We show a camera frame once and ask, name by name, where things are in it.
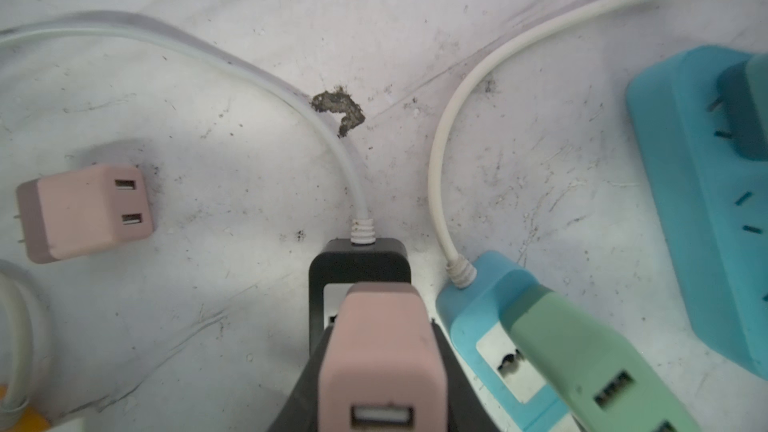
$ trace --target usb port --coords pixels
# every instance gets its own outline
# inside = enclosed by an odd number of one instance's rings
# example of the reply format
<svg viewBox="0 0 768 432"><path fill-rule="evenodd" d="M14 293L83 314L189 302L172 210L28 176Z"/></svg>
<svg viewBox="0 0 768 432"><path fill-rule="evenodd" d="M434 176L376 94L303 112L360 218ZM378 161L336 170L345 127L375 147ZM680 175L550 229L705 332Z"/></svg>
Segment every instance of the usb port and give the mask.
<svg viewBox="0 0 768 432"><path fill-rule="evenodd" d="M353 405L352 427L413 427L413 408Z"/></svg>
<svg viewBox="0 0 768 432"><path fill-rule="evenodd" d="M123 225L141 224L141 214L123 214Z"/></svg>
<svg viewBox="0 0 768 432"><path fill-rule="evenodd" d="M120 190L136 190L136 181L116 179L114 181L114 186Z"/></svg>
<svg viewBox="0 0 768 432"><path fill-rule="evenodd" d="M634 384L632 377L626 370L622 370L621 373L617 375L615 379L611 380L599 394L594 396L594 401L601 409L605 409L610 406L616 397L621 395L621 393L628 389L632 384Z"/></svg>
<svg viewBox="0 0 768 432"><path fill-rule="evenodd" d="M672 424L670 424L668 420L665 420L659 428L654 430L654 432L677 432L677 429L672 427Z"/></svg>

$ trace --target white power cord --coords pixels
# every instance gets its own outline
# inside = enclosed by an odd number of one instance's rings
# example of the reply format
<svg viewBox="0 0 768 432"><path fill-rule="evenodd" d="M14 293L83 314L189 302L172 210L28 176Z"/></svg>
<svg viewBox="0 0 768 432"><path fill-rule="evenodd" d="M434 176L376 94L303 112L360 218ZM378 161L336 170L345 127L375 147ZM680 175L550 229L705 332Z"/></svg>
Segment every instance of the white power cord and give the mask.
<svg viewBox="0 0 768 432"><path fill-rule="evenodd" d="M373 220L369 217L366 197L362 191L360 179L352 165L350 155L336 134L320 120L318 112L312 109L306 97L294 90L292 86L255 65L175 27L147 16L127 12L84 12L0 30L0 47L70 36L110 36L151 43L206 62L272 92L293 107L314 127L339 162L355 207L355 218L352 222L352 243L366 245L376 241Z"/></svg>
<svg viewBox="0 0 768 432"><path fill-rule="evenodd" d="M467 74L464 81L459 84L450 101L448 101L446 109L443 111L437 126L435 139L432 142L432 151L429 154L427 177L429 213L432 216L432 223L435 226L438 243L448 260L448 275L456 287L465 288L469 286L472 281L475 280L477 271L463 255L458 253L453 240L451 240L451 234L448 231L448 224L442 207L442 191L440 185L442 180L442 162L446 153L448 136L451 132L451 127L456 120L456 116L462 109L469 94L471 94L477 84L479 84L485 76L492 72L500 63L526 47L586 20L593 19L614 10L642 4L648 1L649 0L596 0L591 4L587 4L555 17L552 20L525 31L523 34L516 36L491 52L485 59L477 64L476 67L472 69L472 72Z"/></svg>
<svg viewBox="0 0 768 432"><path fill-rule="evenodd" d="M0 304L5 307L11 332L11 375L0 400L0 430L10 429L29 404L32 388L32 320L16 283L0 272Z"/></svg>

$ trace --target usb charger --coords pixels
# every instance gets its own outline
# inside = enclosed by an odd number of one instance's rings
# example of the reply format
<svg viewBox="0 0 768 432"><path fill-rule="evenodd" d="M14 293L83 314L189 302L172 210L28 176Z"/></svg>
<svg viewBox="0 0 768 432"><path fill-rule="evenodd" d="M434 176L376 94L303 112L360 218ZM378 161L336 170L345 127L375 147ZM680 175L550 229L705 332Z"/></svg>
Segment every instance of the usb charger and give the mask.
<svg viewBox="0 0 768 432"><path fill-rule="evenodd" d="M437 310L456 350L524 432L561 430L569 409L590 432L700 430L619 332L503 254L473 264L475 281L444 288Z"/></svg>
<svg viewBox="0 0 768 432"><path fill-rule="evenodd" d="M138 168L97 164L16 188L27 256L36 264L100 252L152 234Z"/></svg>
<svg viewBox="0 0 768 432"><path fill-rule="evenodd" d="M347 238L328 242L310 265L310 352L322 340L341 302L358 282L411 282L406 246L396 238L355 245Z"/></svg>

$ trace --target green plug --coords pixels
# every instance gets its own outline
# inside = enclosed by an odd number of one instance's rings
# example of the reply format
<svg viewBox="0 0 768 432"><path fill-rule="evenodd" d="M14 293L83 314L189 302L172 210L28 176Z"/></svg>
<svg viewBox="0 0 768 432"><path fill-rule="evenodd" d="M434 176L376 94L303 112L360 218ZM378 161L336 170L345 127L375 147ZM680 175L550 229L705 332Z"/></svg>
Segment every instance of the green plug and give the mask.
<svg viewBox="0 0 768 432"><path fill-rule="evenodd" d="M726 69L717 89L738 153L768 160L768 53Z"/></svg>
<svg viewBox="0 0 768 432"><path fill-rule="evenodd" d="M624 336L550 289L531 287L502 326L588 432L701 430Z"/></svg>

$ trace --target pink power adapter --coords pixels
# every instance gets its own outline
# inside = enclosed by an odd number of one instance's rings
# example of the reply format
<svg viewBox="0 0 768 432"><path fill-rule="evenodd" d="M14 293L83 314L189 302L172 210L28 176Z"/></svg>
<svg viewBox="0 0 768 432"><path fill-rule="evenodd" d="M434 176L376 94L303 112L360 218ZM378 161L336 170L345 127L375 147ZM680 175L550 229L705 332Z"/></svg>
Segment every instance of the pink power adapter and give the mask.
<svg viewBox="0 0 768 432"><path fill-rule="evenodd" d="M37 178L16 189L27 256L48 264L152 234L138 168L98 164Z"/></svg>
<svg viewBox="0 0 768 432"><path fill-rule="evenodd" d="M318 383L318 431L448 429L448 378L424 301L405 283L351 287Z"/></svg>

